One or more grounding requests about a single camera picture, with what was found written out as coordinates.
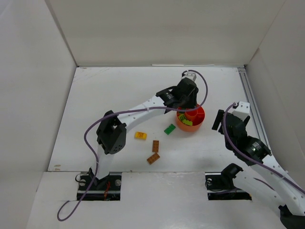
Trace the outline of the lime lego with yellow studs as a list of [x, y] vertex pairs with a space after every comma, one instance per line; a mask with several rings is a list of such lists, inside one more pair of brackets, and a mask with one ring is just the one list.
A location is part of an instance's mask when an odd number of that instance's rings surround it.
[[178, 119], [182, 122], [183, 120], [186, 119], [186, 117], [185, 117], [184, 114], [179, 114], [179, 115], [178, 115]]

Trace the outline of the small lime lego brick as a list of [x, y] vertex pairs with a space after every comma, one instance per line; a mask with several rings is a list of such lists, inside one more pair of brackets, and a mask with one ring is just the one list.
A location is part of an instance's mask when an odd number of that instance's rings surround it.
[[187, 119], [183, 120], [182, 122], [183, 122], [185, 125], [187, 125], [187, 126], [192, 126], [192, 125], [193, 125], [193, 122], [192, 122], [192, 121], [189, 121], [189, 120], [187, 120]]

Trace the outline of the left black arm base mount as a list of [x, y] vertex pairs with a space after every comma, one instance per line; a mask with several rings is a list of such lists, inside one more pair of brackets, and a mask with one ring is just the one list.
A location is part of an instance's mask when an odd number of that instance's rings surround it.
[[[81, 199], [86, 189], [88, 188], [92, 178], [93, 178], [93, 172], [91, 169], [89, 170], [89, 172], [79, 173], [75, 177], [75, 181], [78, 183], [78, 191], [76, 194], [77, 200]], [[120, 201], [121, 184], [122, 184], [122, 173], [110, 172], [108, 176], [106, 176], [103, 179], [96, 178], [82, 200], [83, 201]]]

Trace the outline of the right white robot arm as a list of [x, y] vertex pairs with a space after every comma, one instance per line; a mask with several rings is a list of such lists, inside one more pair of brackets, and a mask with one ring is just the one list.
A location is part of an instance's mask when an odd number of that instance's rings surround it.
[[247, 134], [250, 106], [232, 104], [230, 108], [234, 109], [231, 113], [218, 111], [212, 129], [224, 135], [225, 147], [264, 182], [252, 177], [241, 166], [230, 163], [219, 175], [223, 185], [220, 190], [241, 189], [273, 210], [285, 228], [303, 229], [305, 190], [279, 165], [267, 145]]

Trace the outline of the green lego plate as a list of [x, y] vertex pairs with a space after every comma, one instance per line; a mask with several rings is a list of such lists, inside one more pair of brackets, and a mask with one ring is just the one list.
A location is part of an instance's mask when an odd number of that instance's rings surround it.
[[174, 130], [176, 129], [176, 126], [174, 124], [170, 124], [165, 130], [164, 132], [169, 135], [171, 134]]

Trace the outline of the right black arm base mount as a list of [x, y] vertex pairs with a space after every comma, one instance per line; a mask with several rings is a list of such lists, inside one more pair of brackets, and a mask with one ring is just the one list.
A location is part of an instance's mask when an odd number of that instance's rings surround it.
[[221, 172], [205, 172], [205, 187], [208, 200], [252, 200], [249, 193], [237, 188], [233, 179], [243, 169], [231, 163]]

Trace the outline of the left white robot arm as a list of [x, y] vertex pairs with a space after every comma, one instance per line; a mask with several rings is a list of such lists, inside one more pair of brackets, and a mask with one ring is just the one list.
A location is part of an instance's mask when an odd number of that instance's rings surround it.
[[126, 144], [127, 133], [139, 124], [151, 118], [177, 109], [193, 109], [197, 105], [199, 89], [195, 79], [182, 77], [171, 89], [163, 89], [144, 103], [132, 108], [127, 113], [115, 114], [104, 119], [96, 131], [99, 165], [94, 169], [98, 180], [108, 176], [114, 155]]

